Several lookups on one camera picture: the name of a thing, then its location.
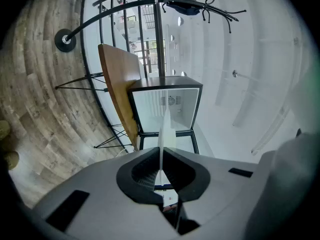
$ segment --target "wall light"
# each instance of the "wall light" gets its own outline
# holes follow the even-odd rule
[[[180,27],[180,26],[182,26],[183,24],[184,24],[184,19],[183,18],[181,18],[181,17],[178,17],[178,26]]]

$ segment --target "black decorative object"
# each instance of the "black decorative object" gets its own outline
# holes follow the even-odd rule
[[[60,51],[68,53],[76,47],[76,37],[73,36],[70,39],[67,38],[71,33],[71,30],[63,28],[55,34],[54,43]]]
[[[200,12],[200,10],[202,10],[203,21],[206,21],[206,18],[205,18],[205,11],[206,11],[208,13],[208,23],[210,23],[210,12],[220,14],[226,19],[229,27],[229,33],[231,34],[231,27],[229,22],[232,22],[232,20],[235,20],[236,22],[238,22],[238,19],[231,16],[230,14],[245,13],[247,10],[240,10],[235,12],[229,12],[225,10],[223,11],[221,9],[210,6],[211,4],[214,3],[214,1],[215,0],[212,0],[211,2],[209,2],[209,0],[205,0],[203,5],[206,5],[206,6],[201,6],[199,5],[200,3],[197,2],[196,0],[172,0],[172,1],[164,0],[162,4],[162,9],[163,9],[163,12],[166,13],[164,6],[167,5],[168,7],[175,9],[177,12],[184,15],[188,15],[188,16],[197,15]]]

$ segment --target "wood plank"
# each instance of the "wood plank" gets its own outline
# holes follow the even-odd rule
[[[81,0],[29,0],[0,50],[0,119],[11,127],[0,148],[18,152],[19,163],[9,173],[30,208],[82,168],[122,149],[93,148],[113,134],[90,90],[55,90],[86,74],[80,35],[68,53],[54,42],[58,30],[78,27],[80,5]],[[82,81],[74,87],[88,86]]]
[[[99,44],[98,50],[113,105],[132,145],[138,150],[138,126],[127,94],[128,88],[140,79],[138,57],[107,44]]]

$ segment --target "metal railing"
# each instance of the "metal railing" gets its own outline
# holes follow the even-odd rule
[[[76,39],[75,35],[78,34],[81,30],[89,26],[90,24],[101,20],[102,18],[110,15],[111,16],[111,34],[112,34],[112,43],[113,46],[116,46],[115,44],[115,37],[114,37],[114,21],[113,21],[113,13],[123,11],[124,12],[124,37],[126,41],[126,49],[129,52],[129,39],[128,39],[128,29],[127,29],[127,15],[126,15],[126,9],[132,8],[132,7],[138,7],[138,17],[139,17],[139,31],[140,31],[140,40],[141,40],[141,47],[143,46],[143,31],[141,27],[141,6],[145,5],[153,5],[153,13],[154,13],[154,26],[155,26],[155,37],[156,37],[156,49],[157,49],[157,57],[158,57],[158,72],[159,77],[165,76],[165,55],[164,55],[164,44],[163,44],[163,31],[162,31],[162,21],[161,21],[161,8],[160,3],[162,3],[162,9],[164,10],[164,5],[189,5],[197,10],[203,10],[202,16],[203,20],[205,21],[204,11],[207,11],[209,16],[210,12],[219,14],[223,16],[229,26],[229,32],[231,33],[230,23],[233,20],[239,21],[237,18],[233,17],[231,14],[238,14],[242,12],[246,12],[246,10],[242,11],[236,11],[236,12],[228,12],[225,10],[221,10],[217,7],[211,6],[211,4],[215,1],[208,3],[208,0],[205,1],[205,3],[198,2],[195,0],[138,0],[126,3],[126,0],[123,0],[123,4],[119,5],[117,7],[113,7],[113,0],[111,0],[111,7],[110,9],[102,12],[102,2],[107,0],[97,0],[92,5],[96,6],[100,4],[100,13],[91,19],[87,20],[86,22],[83,22],[80,26],[78,26],[75,30],[71,31],[69,29],[61,29],[59,30],[54,38],[55,45],[57,48],[63,52],[70,52],[72,51],[76,46]],[[103,35],[102,35],[102,24],[100,24],[100,39],[101,43],[103,42]],[[147,69],[144,67],[144,74],[145,77],[148,76]]]

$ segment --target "window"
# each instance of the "window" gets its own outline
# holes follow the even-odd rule
[[[127,17],[126,20],[129,22],[129,21],[133,21],[133,22],[136,22],[137,21],[137,18],[135,15],[133,16],[130,16],[130,17]]]
[[[157,53],[157,42],[156,40],[148,40],[144,42],[144,57],[143,59],[141,42],[135,42],[131,44],[131,48],[134,53],[138,56],[139,61],[142,65],[146,65],[149,73],[158,73],[158,53]],[[164,51],[164,70],[167,72],[167,60],[166,60],[166,42],[163,40],[163,51]]]
[[[117,0],[119,5],[123,5],[124,4],[124,0]]]

